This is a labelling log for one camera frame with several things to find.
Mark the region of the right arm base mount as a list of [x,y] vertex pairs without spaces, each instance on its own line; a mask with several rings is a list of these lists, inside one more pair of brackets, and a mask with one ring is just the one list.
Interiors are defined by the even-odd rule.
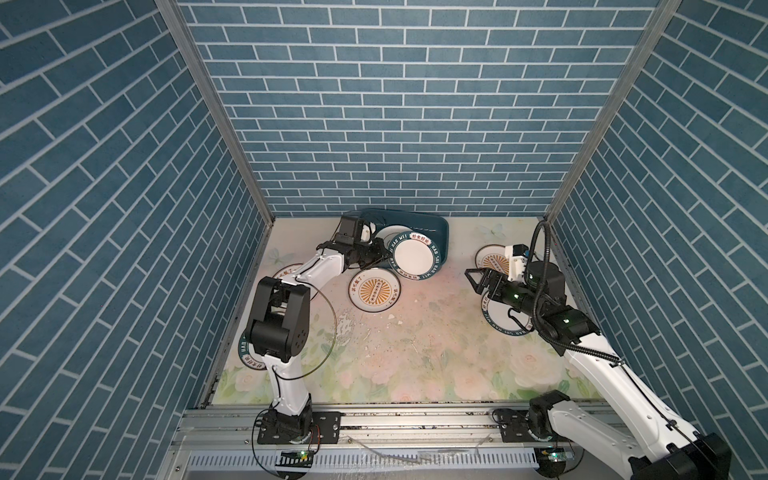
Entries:
[[497,425],[503,443],[553,442],[560,436],[549,419],[553,407],[571,398],[559,390],[552,390],[529,401],[526,411],[496,408],[491,419]]

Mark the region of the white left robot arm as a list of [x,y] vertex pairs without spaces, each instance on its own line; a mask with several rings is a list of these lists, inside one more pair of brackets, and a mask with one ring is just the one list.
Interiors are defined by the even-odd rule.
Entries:
[[311,298],[352,266],[365,270],[390,257],[384,241],[327,241],[293,274],[265,276],[253,295],[244,338],[262,357],[273,389],[273,408],[289,419],[309,408],[299,356],[309,336]]

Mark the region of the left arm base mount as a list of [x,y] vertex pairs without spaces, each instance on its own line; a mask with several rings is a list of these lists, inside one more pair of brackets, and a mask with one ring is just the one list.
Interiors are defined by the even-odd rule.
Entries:
[[339,411],[314,411],[308,403],[298,415],[279,413],[269,407],[256,423],[259,445],[288,445],[304,443],[313,437],[321,445],[337,444],[342,414]]

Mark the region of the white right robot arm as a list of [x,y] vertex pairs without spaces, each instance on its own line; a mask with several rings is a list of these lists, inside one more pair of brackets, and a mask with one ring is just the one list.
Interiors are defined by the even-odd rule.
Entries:
[[597,324],[567,304],[565,278],[536,261],[520,281],[492,268],[468,269],[473,290],[514,313],[598,390],[629,432],[623,434],[553,390],[529,402],[528,429],[540,441],[571,440],[624,479],[726,479],[732,451],[667,406],[620,359]]

